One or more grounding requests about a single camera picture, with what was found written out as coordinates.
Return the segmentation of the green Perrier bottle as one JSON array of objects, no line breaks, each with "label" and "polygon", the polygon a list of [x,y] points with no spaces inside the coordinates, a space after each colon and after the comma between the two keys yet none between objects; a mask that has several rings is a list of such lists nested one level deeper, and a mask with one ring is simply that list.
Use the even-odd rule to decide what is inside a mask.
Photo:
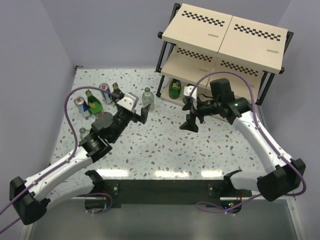
[{"label": "green Perrier bottle", "polygon": [[112,84],[113,87],[113,92],[112,92],[112,101],[114,102],[114,104],[117,103],[118,100],[120,100],[123,96],[124,93],[123,91],[119,88],[119,85],[117,82]]},{"label": "green Perrier bottle", "polygon": [[103,112],[102,103],[92,94],[89,89],[85,91],[85,95],[87,96],[87,105],[90,112],[95,116],[101,114]]}]

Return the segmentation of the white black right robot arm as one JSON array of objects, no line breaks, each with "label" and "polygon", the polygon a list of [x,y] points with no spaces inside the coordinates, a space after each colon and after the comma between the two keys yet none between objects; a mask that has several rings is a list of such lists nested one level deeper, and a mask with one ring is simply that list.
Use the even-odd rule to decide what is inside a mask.
[{"label": "white black right robot arm", "polygon": [[306,169],[304,161],[293,159],[277,144],[258,120],[252,104],[244,97],[235,98],[226,78],[211,81],[210,87],[212,99],[206,101],[198,98],[196,86],[184,88],[183,110],[189,113],[180,129],[196,133],[199,130],[196,119],[203,123],[205,116],[220,115],[243,135],[264,168],[263,172],[228,173],[224,176],[223,192],[233,197],[240,190],[255,191],[272,202],[297,189]]}]

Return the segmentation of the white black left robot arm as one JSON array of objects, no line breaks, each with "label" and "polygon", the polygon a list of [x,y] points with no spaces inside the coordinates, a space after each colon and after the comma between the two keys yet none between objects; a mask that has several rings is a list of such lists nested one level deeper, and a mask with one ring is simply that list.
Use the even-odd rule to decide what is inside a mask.
[{"label": "white black left robot arm", "polygon": [[89,134],[76,143],[75,150],[41,172],[22,179],[17,176],[9,183],[9,200],[19,220],[24,225],[38,221],[47,212],[47,206],[54,200],[49,193],[64,180],[103,158],[112,150],[129,122],[145,124],[150,105],[141,108],[141,114],[119,106],[116,114],[99,114],[91,124]]}]

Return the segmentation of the green bottle on shelf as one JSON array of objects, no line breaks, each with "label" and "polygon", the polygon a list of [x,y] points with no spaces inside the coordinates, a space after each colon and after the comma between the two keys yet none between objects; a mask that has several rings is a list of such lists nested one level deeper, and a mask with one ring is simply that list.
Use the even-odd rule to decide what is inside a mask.
[{"label": "green bottle on shelf", "polygon": [[178,99],[181,94],[181,81],[173,78],[169,84],[168,94],[171,99]]}]

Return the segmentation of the beige three-tier shelf unit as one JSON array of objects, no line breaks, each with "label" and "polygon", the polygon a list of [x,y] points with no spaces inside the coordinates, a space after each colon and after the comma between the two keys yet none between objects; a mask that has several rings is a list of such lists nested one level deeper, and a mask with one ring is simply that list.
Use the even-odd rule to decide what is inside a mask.
[{"label": "beige three-tier shelf unit", "polygon": [[236,97],[262,105],[293,38],[288,29],[176,3],[165,31],[158,33],[162,48],[156,71],[162,79],[156,96],[182,106],[183,97],[169,97],[172,79],[181,86],[197,85],[204,98],[210,81],[229,80]]}]

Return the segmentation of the clear bottle green cap centre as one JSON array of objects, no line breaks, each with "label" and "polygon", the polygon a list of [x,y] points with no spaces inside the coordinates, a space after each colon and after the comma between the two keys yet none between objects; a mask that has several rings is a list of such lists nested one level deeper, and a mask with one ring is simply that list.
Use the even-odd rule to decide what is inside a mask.
[{"label": "clear bottle green cap centre", "polygon": [[142,94],[142,106],[147,107],[148,105],[150,105],[150,110],[155,108],[155,97],[150,88],[146,87]]}]

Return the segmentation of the clear bottle green cap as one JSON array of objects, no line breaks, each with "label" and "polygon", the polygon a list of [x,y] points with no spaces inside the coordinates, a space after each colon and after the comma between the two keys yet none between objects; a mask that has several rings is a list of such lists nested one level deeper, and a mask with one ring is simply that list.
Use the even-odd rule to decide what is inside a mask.
[{"label": "clear bottle green cap", "polygon": [[150,110],[155,108],[155,97],[150,88],[146,87],[142,94],[142,106],[147,107],[148,105],[150,105]]},{"label": "clear bottle green cap", "polygon": [[89,133],[90,133],[89,129],[81,127],[79,129],[79,138],[80,138],[80,140],[82,141]]}]

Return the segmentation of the silver blue can back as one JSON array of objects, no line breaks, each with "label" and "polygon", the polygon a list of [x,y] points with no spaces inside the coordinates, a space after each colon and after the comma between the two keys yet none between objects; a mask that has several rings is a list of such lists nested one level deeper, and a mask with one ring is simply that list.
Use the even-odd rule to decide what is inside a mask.
[{"label": "silver blue can back", "polygon": [[99,85],[99,88],[102,90],[101,95],[102,95],[103,102],[107,105],[112,105],[113,98],[112,98],[112,95],[110,94],[111,90],[109,85],[103,82]]}]

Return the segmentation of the silver blue can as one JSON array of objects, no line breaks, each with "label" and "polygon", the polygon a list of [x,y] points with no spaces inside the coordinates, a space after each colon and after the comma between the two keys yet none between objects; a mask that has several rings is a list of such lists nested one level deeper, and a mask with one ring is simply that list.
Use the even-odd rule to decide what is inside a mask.
[{"label": "silver blue can", "polygon": [[78,109],[78,112],[84,117],[89,118],[92,114],[89,110],[89,106],[86,103],[85,99],[81,96],[78,96],[74,99],[74,104]]},{"label": "silver blue can", "polygon": [[112,95],[110,94],[111,90],[109,85],[103,82],[99,85],[99,88],[102,90],[101,95],[102,95],[103,102],[107,105],[112,105],[113,98],[112,98]]}]

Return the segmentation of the silver blue can front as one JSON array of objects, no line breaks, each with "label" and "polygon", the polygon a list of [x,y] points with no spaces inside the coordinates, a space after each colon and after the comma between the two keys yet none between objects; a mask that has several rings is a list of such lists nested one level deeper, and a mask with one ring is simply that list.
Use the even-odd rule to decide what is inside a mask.
[{"label": "silver blue can front", "polygon": [[74,104],[78,109],[78,112],[84,117],[89,118],[92,114],[89,110],[89,106],[86,103],[85,99],[81,96],[78,96],[74,99]]}]

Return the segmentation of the clear bottle green cap left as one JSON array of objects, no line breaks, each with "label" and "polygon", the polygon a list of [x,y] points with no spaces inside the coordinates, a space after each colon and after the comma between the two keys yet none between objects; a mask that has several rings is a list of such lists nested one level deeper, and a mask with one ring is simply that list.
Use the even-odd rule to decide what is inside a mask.
[{"label": "clear bottle green cap left", "polygon": [[82,141],[89,133],[90,133],[89,129],[81,127],[79,129],[79,138],[80,138],[80,140]]}]

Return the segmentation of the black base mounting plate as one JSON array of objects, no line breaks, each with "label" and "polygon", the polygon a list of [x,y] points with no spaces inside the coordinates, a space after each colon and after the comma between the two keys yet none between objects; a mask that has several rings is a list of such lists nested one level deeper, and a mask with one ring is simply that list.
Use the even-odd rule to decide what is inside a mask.
[{"label": "black base mounting plate", "polygon": [[88,210],[101,211],[112,204],[123,205],[195,205],[210,202],[227,207],[240,202],[240,197],[251,197],[248,190],[224,190],[223,180],[94,180],[93,189],[81,197],[96,197],[85,201]]}]

